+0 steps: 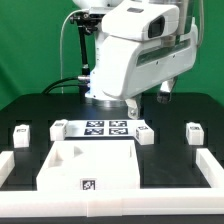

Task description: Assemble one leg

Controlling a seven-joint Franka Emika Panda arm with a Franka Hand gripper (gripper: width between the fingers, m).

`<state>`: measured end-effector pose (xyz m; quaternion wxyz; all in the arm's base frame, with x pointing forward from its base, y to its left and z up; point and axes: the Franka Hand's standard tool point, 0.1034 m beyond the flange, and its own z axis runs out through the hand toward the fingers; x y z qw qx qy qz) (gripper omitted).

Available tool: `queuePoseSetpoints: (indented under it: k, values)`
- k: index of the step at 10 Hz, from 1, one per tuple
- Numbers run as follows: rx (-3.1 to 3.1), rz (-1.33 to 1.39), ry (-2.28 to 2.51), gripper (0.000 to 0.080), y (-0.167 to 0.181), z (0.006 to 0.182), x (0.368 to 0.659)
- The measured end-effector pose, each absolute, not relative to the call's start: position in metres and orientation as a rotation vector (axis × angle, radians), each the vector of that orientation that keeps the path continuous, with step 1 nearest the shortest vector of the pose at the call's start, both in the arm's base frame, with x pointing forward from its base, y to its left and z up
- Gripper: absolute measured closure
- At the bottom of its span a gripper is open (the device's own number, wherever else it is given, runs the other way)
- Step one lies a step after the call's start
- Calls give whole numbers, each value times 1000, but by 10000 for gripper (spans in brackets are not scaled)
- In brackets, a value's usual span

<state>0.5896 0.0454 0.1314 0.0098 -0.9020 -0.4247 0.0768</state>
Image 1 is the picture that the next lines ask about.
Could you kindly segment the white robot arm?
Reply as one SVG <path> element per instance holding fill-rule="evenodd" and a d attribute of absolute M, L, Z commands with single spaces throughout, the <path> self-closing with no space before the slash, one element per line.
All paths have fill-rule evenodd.
<path fill-rule="evenodd" d="M 72 0 L 77 22 L 95 35 L 96 65 L 86 97 L 103 106 L 126 104 L 140 116 L 141 94 L 155 86 L 167 103 L 177 77 L 190 70 L 204 37 L 203 0 Z"/>

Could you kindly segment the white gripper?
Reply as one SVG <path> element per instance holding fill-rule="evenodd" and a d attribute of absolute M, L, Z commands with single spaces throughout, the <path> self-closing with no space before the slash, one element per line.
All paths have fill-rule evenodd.
<path fill-rule="evenodd" d="M 129 118 L 140 117 L 137 94 L 163 82 L 157 101 L 167 104 L 176 76 L 193 67 L 198 29 L 192 7 L 193 0 L 124 0 L 103 17 L 106 38 L 94 87 L 111 98 L 127 99 Z"/>

